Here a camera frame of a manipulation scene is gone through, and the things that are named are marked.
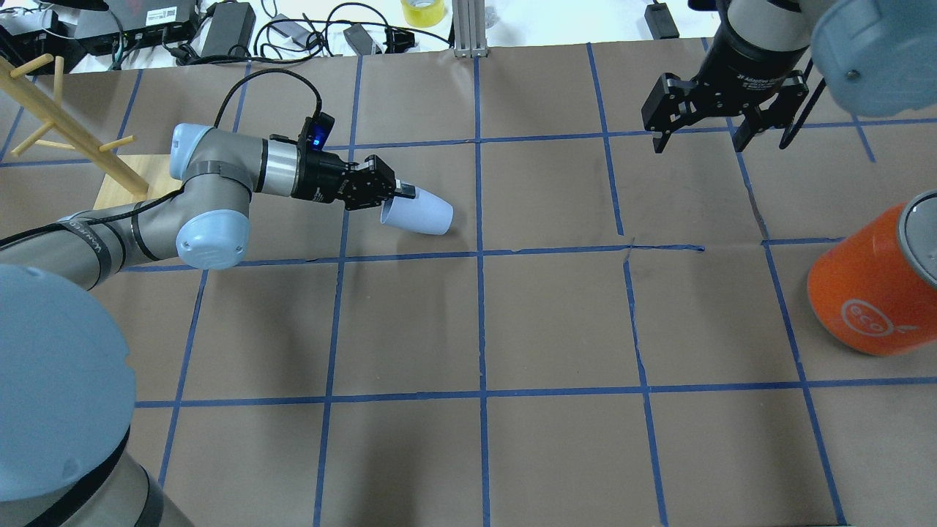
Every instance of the eco logo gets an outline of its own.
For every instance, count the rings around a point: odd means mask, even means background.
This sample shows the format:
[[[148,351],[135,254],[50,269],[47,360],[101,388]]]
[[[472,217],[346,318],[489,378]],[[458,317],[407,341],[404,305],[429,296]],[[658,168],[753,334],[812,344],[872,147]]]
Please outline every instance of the eco logo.
[[[880,309],[865,300],[857,298],[847,300],[842,305],[841,314],[842,321],[850,329],[867,337],[887,337],[896,330],[899,333],[907,333],[917,329],[917,326],[914,325],[896,327]]]

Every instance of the black cable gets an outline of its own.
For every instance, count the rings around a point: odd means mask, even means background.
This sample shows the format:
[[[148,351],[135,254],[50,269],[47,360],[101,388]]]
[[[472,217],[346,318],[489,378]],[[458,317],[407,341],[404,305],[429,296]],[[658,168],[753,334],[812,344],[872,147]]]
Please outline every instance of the black cable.
[[[310,24],[310,27],[312,28],[312,32],[310,32],[309,35],[306,37],[305,46],[302,49],[297,50],[293,48],[288,48],[286,46],[280,46],[271,42],[270,30],[273,29],[274,26],[271,23],[265,24],[264,26],[261,27],[260,31],[258,31],[257,36],[254,37],[254,54],[262,58],[267,58],[267,54],[264,52],[264,48],[267,48],[267,47],[273,48],[274,53],[276,53],[276,56],[280,60],[283,60],[283,54],[280,52],[280,50],[284,52],[291,52],[291,53],[311,52],[311,55],[313,56],[316,54],[319,54],[322,51],[321,33],[318,30],[316,30],[315,26],[313,26],[312,24]],[[261,44],[260,49],[258,50],[257,44],[260,41],[261,34],[264,34],[267,37],[267,41]]]
[[[124,50],[124,56],[121,58],[120,64],[117,65],[118,69],[122,68],[124,63],[130,58],[130,54],[133,52],[138,52],[143,46],[143,39],[137,40],[132,46]]]
[[[181,188],[178,188],[178,189],[176,189],[176,190],[170,192],[169,194],[166,194],[165,196],[163,196],[163,197],[161,197],[161,198],[158,198],[158,199],[156,199],[156,200],[152,200],[150,203],[147,203],[146,205],[144,205],[144,206],[142,206],[142,207],[135,208],[135,209],[133,209],[133,210],[129,210],[129,211],[127,211],[127,212],[125,212],[125,213],[122,213],[122,214],[115,214],[115,215],[113,215],[113,216],[107,216],[107,217],[105,217],[105,218],[89,219],[89,220],[86,221],[85,223],[87,223],[88,225],[99,225],[99,224],[101,224],[101,223],[110,223],[110,222],[112,222],[112,221],[120,221],[121,219],[132,218],[132,217],[134,217],[134,216],[138,216],[138,215],[140,215],[140,214],[142,214],[142,213],[144,213],[144,212],[150,210],[151,208],[154,208],[154,207],[156,207],[156,206],[159,206],[159,205],[164,204],[165,202],[171,200],[172,198],[175,198],[175,197],[178,196],[179,194],[182,194],[185,190],[186,190],[185,187],[181,187]]]
[[[182,194],[184,189],[185,187],[174,190],[157,200],[153,200],[150,203],[147,203],[146,205],[142,207],[127,211],[123,214],[115,214],[113,216],[107,216],[105,218],[88,219],[86,221],[84,220],[84,218],[80,218],[80,219],[87,225],[99,225],[101,223],[110,223],[112,221],[120,221],[121,219],[131,218],[139,214],[142,214],[158,205],[161,205],[171,200],[172,198],[175,198],[179,194]],[[0,240],[0,249],[6,248],[15,243],[22,242],[23,240],[27,238],[31,238],[33,236],[38,236],[40,234],[46,234],[46,233],[54,233],[55,231],[63,231],[64,229],[65,229],[64,225],[56,222],[56,223],[49,223],[48,225],[43,225],[41,227],[36,227],[35,229],[30,229],[22,233],[13,234],[12,236],[8,236]]]
[[[234,44],[233,46],[229,47],[229,48],[228,48],[228,54],[231,54],[231,52],[233,52],[234,50],[236,50],[236,49],[238,49],[238,48],[244,49],[244,54],[245,54],[245,55],[250,55],[250,50],[249,50],[249,49],[247,48],[247,46],[245,46],[244,44]]]
[[[813,106],[817,103],[817,100],[820,99],[820,95],[823,94],[824,88],[826,88],[826,79],[820,79],[820,83],[817,84],[816,89],[813,90],[813,94],[811,94],[810,100],[808,100],[807,104],[804,105],[804,111],[800,113],[800,117],[797,118],[797,122],[784,130],[784,134],[781,136],[781,144],[779,144],[781,150],[790,146],[791,141],[794,140],[794,137],[796,137],[800,129],[803,128],[804,122],[807,121],[807,116],[811,114]]]
[[[6,248],[12,244],[22,242],[26,238],[31,238],[33,236],[38,236],[45,233],[54,233],[55,231],[63,231],[65,226],[61,223],[50,223],[48,225],[43,225],[42,227],[36,227],[35,229],[30,229],[22,233],[13,234],[12,236],[7,236],[6,238],[0,240],[0,249]]]
[[[263,9],[263,14],[270,18],[275,17],[280,12],[280,9],[276,6],[276,0],[274,0],[274,14],[270,14],[270,11],[267,10],[267,4],[264,0],[260,0],[260,8]]]
[[[300,75],[299,73],[294,73],[292,71],[289,71],[288,69],[283,69],[283,68],[270,68],[270,69],[262,69],[260,71],[255,71],[249,75],[246,75],[243,79],[241,79],[237,83],[234,83],[234,86],[231,87],[231,90],[228,91],[228,94],[225,96],[225,99],[221,102],[221,107],[218,108],[218,115],[216,115],[215,117],[215,124],[213,126],[215,128],[218,128],[218,125],[221,124],[221,117],[224,115],[225,109],[228,108],[228,102],[231,101],[232,97],[234,97],[234,93],[237,92],[238,88],[250,82],[251,79],[256,79],[260,75],[268,75],[270,73],[282,73],[284,75],[289,75],[292,78],[297,79],[303,84],[305,84],[306,86],[308,86],[309,89],[312,90],[312,93],[316,94],[316,110],[312,113],[312,120],[315,121],[316,119],[319,118],[319,114],[322,112],[322,95],[320,95],[319,90],[316,89],[316,86],[313,85],[313,83],[311,83],[306,77]]]
[[[195,51],[195,48],[192,47],[192,42],[198,38],[199,32],[205,26],[205,23],[208,22],[208,19],[212,18],[212,15],[206,14],[201,17],[199,21],[199,26],[195,28],[195,33],[192,34],[192,38],[186,42],[179,44],[175,48],[170,48],[167,46],[167,38],[169,37],[170,28],[168,26],[163,27],[163,37],[161,40],[163,49],[169,52],[170,55],[174,56],[176,59],[177,66],[187,66],[192,64],[193,61],[201,58],[199,52]]]
[[[303,18],[302,18],[302,19],[280,19],[280,20],[272,20],[272,21],[269,21],[269,22],[265,23],[264,25],[262,25],[262,26],[260,27],[260,30],[258,30],[257,35],[254,37],[253,48],[254,48],[254,54],[255,54],[255,55],[256,55],[256,54],[259,54],[258,45],[260,44],[260,36],[263,34],[263,32],[264,32],[265,30],[269,31],[270,26],[272,26],[272,25],[274,25],[274,24],[277,24],[277,23],[286,23],[286,22],[307,23],[307,24],[309,25],[309,27],[312,28],[312,30],[313,30],[312,33],[314,33],[314,34],[316,34],[316,35],[319,36],[320,43],[321,43],[321,45],[325,48],[326,52],[328,52],[328,44],[327,44],[328,38],[327,38],[327,36],[326,36],[326,34],[325,34],[324,31],[320,32],[320,31],[316,30],[315,26],[313,25],[314,23],[326,23],[326,22],[328,22],[328,23],[330,23],[330,24],[340,23],[340,24],[347,24],[347,25],[353,25],[353,24],[356,24],[356,23],[360,23],[360,24],[362,24],[362,25],[377,25],[377,26],[381,26],[381,27],[385,27],[385,28],[391,28],[391,29],[396,29],[396,30],[412,31],[412,32],[414,32],[414,33],[420,33],[421,35],[427,35],[427,36],[430,36],[430,37],[432,37],[432,38],[437,38],[438,40],[444,42],[444,43],[446,44],[447,48],[452,48],[452,47],[453,47],[453,43],[450,42],[447,38],[440,37],[439,35],[437,35],[437,34],[435,34],[435,33],[430,33],[430,32],[428,32],[428,31],[424,31],[424,30],[422,30],[422,29],[416,29],[416,28],[412,28],[412,27],[403,27],[403,26],[399,26],[399,25],[385,25],[384,23],[378,23],[378,22],[352,22],[352,21],[348,21],[348,20],[337,20],[337,21],[311,20],[311,19],[309,19],[307,16],[305,16],[305,14],[303,14]],[[312,58],[312,56],[306,57],[306,58],[304,58],[303,60],[308,60],[309,58]]]
[[[261,64],[279,64],[279,65],[300,64],[315,56],[316,55],[314,54],[310,54],[310,55],[300,57],[300,58],[279,60],[279,59],[264,58],[264,57],[258,57],[258,56],[242,57],[242,56],[234,56],[234,55],[209,55],[209,56],[204,56],[200,59],[196,59],[196,60],[189,62],[187,66],[196,66],[199,64],[236,64],[239,62],[259,62]]]
[[[120,64],[124,62],[124,25],[120,23],[120,19],[110,8],[108,8],[108,12],[117,23],[117,55],[112,55],[111,66],[108,69],[120,69]]]

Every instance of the blue grid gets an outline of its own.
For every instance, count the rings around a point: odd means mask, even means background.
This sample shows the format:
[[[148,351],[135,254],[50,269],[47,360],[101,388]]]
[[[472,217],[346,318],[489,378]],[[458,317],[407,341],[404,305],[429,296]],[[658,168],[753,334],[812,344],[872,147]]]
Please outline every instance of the blue grid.
[[[703,45],[706,46],[706,40],[703,39]],[[621,224],[620,210],[617,196],[617,187],[615,184],[615,174],[614,166],[611,163],[611,146],[609,143],[610,137],[621,137],[621,136],[638,136],[638,135],[649,135],[649,132],[644,130],[623,130],[623,131],[610,131],[607,129],[604,105],[602,101],[602,91],[599,83],[599,71],[595,64],[594,54],[592,52],[591,44],[586,46],[587,55],[589,59],[589,64],[592,71],[592,80],[595,86],[596,100],[598,105],[598,111],[600,114],[602,122],[602,132],[597,133],[581,133],[581,134],[558,134],[558,135],[538,135],[538,136],[517,136],[517,137],[498,137],[498,138],[485,138],[482,137],[481,129],[481,100],[480,100],[480,76],[479,76],[479,63],[478,58],[474,59],[473,65],[473,82],[474,82],[474,112],[475,112],[475,134],[473,138],[465,140],[452,140],[452,141],[424,141],[424,142],[403,142],[403,143],[371,143],[371,144],[356,144],[355,142],[355,132],[358,116],[358,101],[360,96],[360,87],[361,87],[361,75],[362,75],[362,59],[358,58],[358,65],[356,70],[356,79],[355,79],[355,93],[354,93],[354,102],[352,110],[352,121],[351,121],[351,133],[349,144],[337,146],[334,149],[347,149],[349,150],[350,158],[353,158],[354,151],[356,148],[369,148],[369,149],[378,149],[378,148],[396,148],[396,147],[408,147],[408,146],[428,146],[428,145],[444,145],[444,144],[461,144],[461,143],[474,143],[475,144],[475,158],[476,158],[476,230],[477,230],[477,242],[478,250],[476,251],[463,251],[463,252],[435,252],[435,253],[422,253],[422,254],[392,254],[392,255],[376,255],[376,256],[359,256],[359,257],[349,257],[346,255],[346,247],[348,241],[348,224],[349,224],[349,215],[346,212],[343,217],[342,223],[342,237],[341,237],[341,246],[339,250],[339,256],[337,258],[320,258],[316,260],[267,260],[267,261],[253,261],[242,263],[241,266],[258,266],[258,265],[293,265],[293,264],[338,264],[338,273],[336,277],[336,289],[335,289],[335,306],[333,312],[333,326],[332,326],[332,340],[330,344],[330,354],[329,354],[329,368],[327,375],[327,384],[324,397],[291,397],[291,398],[259,398],[259,399],[183,399],[183,393],[186,383],[186,374],[189,363],[189,358],[192,352],[192,343],[194,340],[196,328],[198,325],[198,319],[201,311],[201,301],[204,294],[204,289],[209,277],[209,273],[203,271],[201,273],[201,280],[199,284],[198,294],[196,296],[195,306],[193,308],[192,319],[188,331],[188,337],[186,339],[186,349],[183,359],[183,365],[180,370],[179,382],[176,389],[176,395],[173,400],[146,400],[138,401],[138,408],[171,408],[171,424],[169,433],[167,436],[167,442],[164,450],[164,456],[159,473],[159,482],[160,484],[165,483],[166,472],[168,471],[169,461],[171,458],[172,443],[175,435],[175,429],[178,422],[178,414],[181,408],[192,408],[192,407],[222,407],[222,406],[256,406],[256,405],[286,405],[286,404],[322,404],[323,405],[323,418],[322,418],[322,434],[320,440],[320,452],[319,452],[319,471],[317,476],[317,489],[315,497],[315,515],[313,519],[313,524],[318,527],[320,525],[321,519],[321,506],[322,506],[322,493],[324,489],[324,480],[326,476],[326,460],[328,452],[328,435],[329,435],[329,425],[330,425],[330,415],[331,415],[331,406],[334,403],[340,402],[373,402],[373,401],[387,401],[387,400],[431,400],[431,399],[478,399],[480,402],[480,419],[481,419],[481,451],[482,451],[482,491],[483,491],[483,523],[485,527],[489,527],[491,524],[490,518],[490,485],[489,485],[489,473],[488,473],[488,429],[487,429],[487,400],[489,398],[516,398],[516,397],[576,397],[576,396],[590,396],[590,395],[641,395],[644,401],[645,408],[645,417],[646,417],[646,426],[647,426],[647,438],[648,446],[650,449],[651,464],[653,469],[654,476],[654,486],[657,494],[658,508],[660,514],[661,524],[664,526],[668,525],[667,513],[666,513],[666,500],[664,494],[664,482],[662,481],[661,469],[660,469],[660,460],[659,453],[657,449],[656,434],[654,430],[654,420],[652,413],[652,404],[651,399],[653,394],[663,394],[663,393],[703,393],[703,392],[721,392],[721,391],[746,391],[746,390],[795,390],[799,389],[803,392],[805,403],[807,405],[808,413],[811,420],[811,426],[815,435],[817,448],[820,454],[821,462],[823,463],[823,468],[825,472],[825,477],[827,485],[829,487],[831,500],[833,502],[837,521],[840,524],[846,523],[845,514],[842,510],[842,505],[840,503],[839,495],[836,489],[836,482],[830,467],[829,459],[825,451],[825,445],[823,442],[823,436],[821,432],[820,423],[818,421],[816,411],[813,408],[812,398],[811,398],[811,389],[812,388],[829,388],[829,387],[856,387],[856,386],[879,386],[879,385],[907,385],[907,384],[937,384],[937,377],[900,377],[900,378],[874,378],[874,379],[849,379],[849,380],[810,380],[807,378],[806,372],[804,370],[803,364],[800,360],[799,349],[796,344],[796,336],[793,329],[793,326],[790,321],[790,316],[787,310],[786,301],[784,299],[783,292],[781,290],[781,282],[778,276],[776,266],[774,264],[773,255],[771,253],[771,248],[776,246],[788,246],[788,245],[803,245],[803,244],[829,244],[835,243],[841,240],[841,238],[797,238],[797,239],[772,239],[768,233],[767,226],[764,219],[761,217],[758,212],[757,202],[754,195],[754,190],[751,186],[751,180],[748,177],[748,172],[745,167],[745,159],[742,154],[737,155],[737,160],[739,164],[739,170],[741,171],[743,183],[746,186],[747,191],[749,192],[749,197],[752,205],[752,212],[755,216],[755,219],[758,221],[759,226],[762,228],[764,241],[762,242],[763,249],[766,255],[766,261],[770,274],[775,286],[775,293],[778,297],[779,309],[781,311],[781,317],[784,321],[785,330],[788,335],[788,339],[791,346],[792,356],[796,363],[796,369],[798,373],[798,381],[795,382],[778,382],[778,383],[729,383],[729,384],[677,384],[677,385],[650,385],[647,382],[647,374],[644,368],[644,364],[641,358],[640,351],[640,339],[637,331],[637,322],[635,316],[636,302],[634,299],[633,284],[632,284],[632,275],[630,264],[625,262],[623,264],[623,275],[625,288],[628,295],[629,303],[629,314],[630,322],[632,329],[632,336],[634,340],[634,353],[635,360],[637,362],[638,371],[639,371],[639,381],[640,384],[637,386],[598,386],[598,387],[581,387],[581,388],[538,388],[538,389],[506,389],[506,390],[489,390],[487,388],[486,380],[486,364],[485,364],[485,339],[484,339],[484,259],[487,257],[500,257],[500,256],[511,256],[511,255],[521,255],[521,254],[558,254],[558,253],[571,253],[571,252],[606,252],[606,251],[622,251],[628,249],[640,249],[640,250],[689,250],[689,251],[703,251],[705,248],[703,246],[696,245],[666,245],[666,246],[645,246],[645,245],[633,245],[633,244],[621,244],[621,245],[605,245],[605,246],[591,246],[591,247],[568,247],[568,248],[524,248],[518,250],[490,250],[483,248],[483,229],[482,229],[482,198],[483,198],[483,188],[482,188],[482,145],[484,143],[505,143],[505,142],[525,142],[525,141],[558,141],[558,140],[567,140],[567,139],[584,139],[584,138],[602,138],[603,144],[605,146],[605,155],[606,155],[606,165],[609,175],[609,183],[611,190],[613,192],[613,206],[615,210],[615,220],[618,228],[618,233],[623,234],[623,227]],[[245,68],[245,75],[250,71],[250,65]],[[135,97],[137,90],[140,85],[141,77],[143,71],[138,72],[137,80],[134,85],[133,93],[131,94],[130,101],[127,105],[126,114],[124,121],[121,126],[121,131],[118,136],[123,135],[128,121],[130,112],[135,102]],[[234,131],[237,130],[242,109],[244,107],[245,96],[246,96],[247,87],[242,88],[241,96],[238,103],[237,114],[235,116]],[[9,144],[12,140],[12,137],[16,131],[17,126],[19,125],[20,119],[22,117],[22,108],[20,108],[17,113],[16,118],[14,119],[10,131],[6,137],[6,140],[3,144],[3,147],[0,148],[0,158],[6,153],[9,148]],[[937,118],[923,118],[923,119],[901,119],[901,120],[859,120],[855,116],[853,117],[853,122],[847,123],[813,123],[807,124],[806,128],[844,128],[844,127],[855,127],[860,141],[862,141],[863,146],[866,149],[866,152],[869,156],[870,161],[874,162],[875,157],[874,153],[871,150],[868,140],[865,137],[863,127],[877,127],[877,126],[898,126],[898,125],[913,125],[913,124],[929,124],[937,123]],[[730,134],[734,131],[734,126],[731,120],[727,119],[726,127],[713,127],[713,128],[692,128],[680,130],[678,133],[719,133],[719,132],[729,132]],[[62,164],[81,164],[87,163],[89,161],[84,159],[75,159],[75,160],[61,160],[61,161],[30,161],[30,162],[10,162],[10,163],[0,163],[0,168],[2,167],[13,167],[13,166],[43,166],[43,165],[62,165]],[[359,263],[359,262],[382,262],[382,261],[394,261],[394,260],[420,260],[420,259],[441,259],[441,258],[476,258],[478,264],[478,296],[479,296],[479,368],[480,368],[480,384],[478,390],[470,391],[442,391],[442,392],[413,392],[413,393],[393,393],[393,394],[376,394],[376,395],[346,395],[346,396],[337,396],[333,394],[333,384],[335,376],[335,355],[337,351],[337,336],[339,331],[339,318],[341,311],[341,299],[342,299],[342,288],[343,288],[343,278],[344,278],[344,266],[346,263]],[[190,270],[191,267],[187,265],[162,265],[162,266],[149,266],[149,267],[134,267],[129,268],[126,271],[129,272],[172,272],[180,270]]]

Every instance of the orange cylinder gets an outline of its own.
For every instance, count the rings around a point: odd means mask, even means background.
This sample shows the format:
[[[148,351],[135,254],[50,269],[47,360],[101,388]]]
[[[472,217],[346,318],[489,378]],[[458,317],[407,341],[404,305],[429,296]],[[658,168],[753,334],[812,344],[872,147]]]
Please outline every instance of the orange cylinder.
[[[807,290],[823,326],[860,352],[903,354],[937,341],[937,190],[820,257]]]

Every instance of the blue tape line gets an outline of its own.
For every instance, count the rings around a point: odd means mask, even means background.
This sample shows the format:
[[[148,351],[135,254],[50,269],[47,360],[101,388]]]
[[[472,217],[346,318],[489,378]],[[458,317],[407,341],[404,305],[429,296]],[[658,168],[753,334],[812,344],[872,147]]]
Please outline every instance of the blue tape line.
[[[55,159],[49,161],[11,161],[9,163],[0,163],[0,168],[16,167],[47,167],[52,165],[87,165],[91,163],[90,159]]]
[[[515,390],[488,390],[488,397],[563,397],[587,395],[622,395],[641,394],[645,389],[641,386],[597,386],[582,388],[520,388]]]
[[[412,392],[397,394],[376,395],[346,395],[332,396],[332,402],[382,402],[387,400],[437,400],[437,399],[475,399],[482,392],[478,390],[464,390],[455,392]]]
[[[823,465],[824,475],[826,477],[826,486],[829,488],[830,499],[833,502],[833,508],[836,511],[836,520],[839,525],[846,524],[846,515],[842,510],[840,493],[836,488],[836,480],[833,477],[833,469],[829,462],[829,456],[826,453],[826,445],[823,439],[823,433],[820,430],[820,421],[817,418],[816,409],[813,407],[813,395],[810,385],[807,383],[807,372],[804,370],[804,364],[800,358],[800,349],[797,347],[797,339],[794,335],[794,325],[791,324],[791,317],[787,310],[787,302],[784,300],[784,292],[781,289],[781,280],[778,278],[778,268],[774,264],[774,257],[771,254],[771,246],[764,244],[765,258],[767,259],[768,269],[771,271],[771,281],[774,282],[774,292],[778,297],[778,306],[781,308],[781,317],[784,320],[784,329],[787,331],[787,340],[791,345],[791,354],[794,356],[794,363],[797,368],[797,377],[800,379],[800,385],[804,394],[804,401],[807,404],[807,413],[810,416],[811,427],[813,428],[813,437],[817,443],[817,451],[820,455],[820,462]]]
[[[732,119],[730,117],[725,118],[725,124],[729,128],[730,137],[735,137],[736,127],[732,124]],[[762,216],[761,210],[758,208],[758,200],[755,199],[755,190],[751,186],[751,179],[749,178],[749,169],[745,165],[745,158],[742,157],[741,152],[736,152],[736,161],[738,161],[738,169],[742,172],[742,181],[745,183],[745,190],[749,193],[749,203],[751,204],[751,212],[755,216],[755,220],[758,222],[758,229],[762,233],[764,239],[771,238],[771,232],[767,228],[767,223],[765,223],[765,217]]]
[[[325,402],[325,397],[269,397],[256,399],[198,399],[184,400],[184,408],[197,408],[206,406],[268,406],[282,404],[319,404]]]
[[[862,129],[862,123],[859,122],[859,118],[853,113],[853,123],[855,124],[855,131],[859,134],[859,140],[862,141],[862,147],[866,149],[866,156],[869,156],[870,162],[875,162],[875,154],[872,152],[872,147],[869,144],[869,138],[866,137],[866,131]]]
[[[338,258],[288,258],[285,260],[248,260],[238,263],[237,267],[263,267],[265,265],[308,265],[308,264],[337,264]]]
[[[762,245],[781,246],[781,245],[809,245],[809,244],[837,244],[846,238],[779,238],[774,240],[764,240]]]
[[[592,84],[595,86],[595,98],[599,102],[599,121],[602,123],[602,143],[605,147],[605,169],[608,171],[608,186],[612,191],[612,209],[615,213],[615,228],[619,236],[625,231],[621,226],[621,210],[618,205],[618,186],[615,182],[615,164],[612,162],[612,144],[608,141],[608,122],[605,119],[605,103],[602,101],[602,86],[599,84],[599,71],[595,66],[595,54],[592,52],[592,43],[586,44],[588,65],[592,70]]]
[[[488,366],[485,361],[484,330],[484,241],[482,227],[482,84],[479,57],[472,59],[475,102],[475,243],[478,259],[478,370],[479,420],[482,450],[482,524],[491,527],[491,474],[488,457]]]
[[[250,74],[250,63],[244,67],[244,76]],[[241,96],[237,100],[237,112],[234,114],[234,125],[231,127],[231,131],[237,133],[237,128],[241,126],[241,112],[244,111],[244,101],[247,98],[247,85],[250,83],[245,83],[241,86]]]
[[[368,148],[377,150],[379,148],[408,148],[411,146],[447,146],[450,144],[469,144],[475,143],[472,139],[446,139],[439,141],[404,141],[401,143],[364,143],[359,144],[358,148]]]
[[[804,123],[803,128],[852,128],[855,123]]]
[[[20,125],[20,119],[22,119],[23,107],[20,107],[20,110],[16,112],[16,117],[13,118],[13,124],[9,128],[7,133],[7,139],[3,141],[3,147],[0,148],[0,159],[3,159],[7,156],[7,150],[9,149],[9,144],[13,141],[13,135],[16,134],[16,128]]]
[[[743,392],[751,390],[790,390],[800,388],[800,383],[727,383],[727,384],[662,384],[649,386],[652,394],[675,394],[687,392]]]
[[[811,388],[850,388],[863,386],[903,386],[937,384],[937,377],[890,377],[882,379],[830,379],[807,381]],[[488,398],[521,397],[572,397],[596,395],[628,395],[668,393],[706,393],[706,392],[741,392],[758,390],[793,390],[802,387],[800,381],[775,383],[726,383],[726,384],[660,384],[642,386],[592,386],[579,388],[517,388],[486,390]],[[476,399],[482,396],[481,390],[462,390],[452,392],[410,392],[393,394],[332,395],[331,402],[381,402],[388,400],[437,400],[437,399]],[[325,397],[283,397],[258,399],[183,399],[179,405],[183,408],[201,406],[261,406],[273,404],[322,404]],[[139,400],[137,408],[172,408],[174,400]]]
[[[347,262],[393,262],[397,260],[436,260],[445,258],[471,258],[478,252],[426,252],[422,254],[379,254],[374,256],[349,256]]]
[[[924,117],[921,119],[873,119],[866,121],[865,119],[859,119],[859,122],[862,123],[863,127],[880,127],[880,126],[892,126],[892,125],[926,125],[929,123],[937,123],[937,117]]]
[[[159,465],[159,486],[166,485],[166,472],[170,467],[170,456],[172,455],[172,442],[175,440],[176,424],[179,422],[179,408],[182,402],[182,394],[186,388],[186,376],[188,374],[188,362],[192,356],[192,343],[195,341],[195,329],[199,324],[199,313],[201,312],[201,299],[205,294],[205,284],[208,282],[208,271],[201,272],[199,282],[199,293],[195,296],[195,308],[192,309],[192,322],[188,327],[188,337],[186,337],[186,353],[182,358],[182,367],[179,370],[179,383],[176,385],[175,401],[172,405],[172,417],[170,418],[170,430],[166,435],[166,447],[163,449],[163,462]]]
[[[632,135],[650,135],[651,132],[647,130],[623,130],[623,131],[614,131],[608,132],[608,137],[625,137]]]
[[[190,265],[134,265],[121,269],[122,273],[164,273],[168,271],[193,271],[195,267]]]
[[[172,408],[175,405],[174,400],[138,400],[134,404],[135,408]]]
[[[358,65],[354,74],[354,98],[351,100],[351,131],[348,148],[350,156],[354,154],[354,149],[357,147],[355,140],[358,136],[358,102],[361,99],[361,69],[363,64],[362,56],[358,55]]]
[[[781,242],[791,242],[793,240],[774,240],[773,242],[779,242],[777,245],[782,245]],[[619,250],[626,249],[636,249],[636,250],[691,250],[695,252],[703,252],[706,250],[706,246],[699,245],[690,245],[690,244],[674,244],[674,245],[632,245],[632,244],[621,244],[621,245],[609,245],[609,246],[590,246],[590,247],[556,247],[556,248],[520,248],[520,249],[510,249],[510,248],[499,248],[499,249],[489,249],[482,251],[483,256],[516,256],[516,255],[529,255],[529,254],[566,254],[566,253],[590,253],[590,252],[615,252]],[[370,256],[346,256],[344,259],[345,263],[361,263],[361,262],[395,262],[402,260],[441,260],[447,258],[476,258],[479,256],[478,251],[457,251],[457,252],[424,252],[424,253],[411,253],[411,254],[376,254]],[[316,258],[312,260],[306,259],[284,259],[284,260],[248,260],[246,262],[238,263],[237,267],[262,267],[266,265],[310,265],[310,264],[337,264],[339,258]],[[132,266],[124,269],[124,271],[130,273],[159,273],[165,271],[189,271],[194,269],[185,264],[179,265],[148,265],[148,266]]]
[[[514,256],[521,254],[565,254],[565,253],[574,253],[574,252],[615,252],[618,250],[626,250],[629,248],[640,249],[640,250],[693,250],[696,252],[703,252],[706,250],[705,246],[698,245],[660,245],[660,246],[651,246],[651,245],[633,245],[633,244],[622,244],[622,245],[604,245],[604,246],[587,246],[587,247],[555,247],[555,248],[498,248],[490,249],[483,251],[485,256]]]
[[[892,377],[884,379],[842,379],[830,381],[807,381],[811,388],[836,388],[859,386],[901,386],[906,384],[937,384],[937,377]]]
[[[928,124],[928,123],[937,123],[937,118],[935,119],[895,119],[895,120],[880,120],[880,121],[860,121],[863,127],[871,126],[889,126],[889,125],[914,125],[914,124]],[[855,123],[853,122],[843,122],[843,123],[806,123],[804,128],[853,128]],[[725,132],[729,131],[728,127],[699,127],[699,128],[681,128],[675,130],[674,133],[712,133],[712,132]],[[627,137],[627,136],[643,136],[650,135],[651,132],[647,130],[618,130],[618,131],[609,131],[608,137]],[[568,134],[553,134],[553,135],[521,135],[521,136],[509,136],[509,137],[482,137],[478,139],[446,139],[446,140],[437,140],[437,141],[404,141],[401,143],[364,143],[359,144],[358,148],[367,148],[372,150],[377,150],[380,148],[407,148],[412,146],[445,146],[450,144],[472,144],[472,143],[523,143],[523,142],[537,142],[537,141],[563,141],[568,139],[594,139],[599,137],[604,137],[605,134],[601,132],[585,132],[585,133],[568,133]],[[346,144],[339,144],[336,146],[328,146],[326,150],[336,151],[336,150],[347,150],[348,146]]]
[[[657,493],[657,510],[661,516],[661,525],[668,527],[667,502],[663,496],[663,477],[661,476],[661,460],[657,450],[657,432],[654,429],[654,413],[650,404],[651,391],[647,385],[647,370],[641,358],[641,344],[638,338],[637,318],[634,314],[634,284],[632,283],[632,267],[627,261],[622,265],[625,275],[625,290],[628,293],[628,311],[632,323],[632,338],[634,339],[634,359],[638,366],[638,379],[641,383],[641,394],[644,398],[645,426],[647,427],[647,445],[650,449],[650,466],[654,473],[654,491]]]
[[[120,123],[120,130],[117,132],[117,137],[114,139],[120,139],[124,137],[124,132],[126,132],[126,124],[130,122],[130,113],[133,112],[133,105],[137,101],[137,92],[140,91],[140,83],[143,80],[144,69],[137,70],[137,80],[133,83],[133,90],[130,91],[130,100],[127,101],[126,111],[124,111],[124,120]]]
[[[602,137],[600,132],[558,133],[552,135],[515,135],[508,137],[480,137],[474,143],[524,143],[530,141],[565,141],[569,139],[595,139]]]
[[[354,98],[351,101],[351,130],[349,133],[349,162],[354,161],[355,137],[358,133],[358,104],[361,99],[361,73],[364,60],[358,55],[355,68]],[[329,451],[329,429],[332,424],[332,395],[335,390],[335,358],[338,355],[338,331],[341,325],[342,292],[345,287],[345,262],[349,242],[349,212],[342,213],[342,238],[338,249],[338,272],[335,277],[335,304],[332,310],[332,337],[329,343],[329,369],[325,379],[325,399],[322,408],[322,430],[319,442],[319,468],[316,473],[316,500],[313,507],[313,527],[322,522],[322,494],[325,491],[325,466]]]

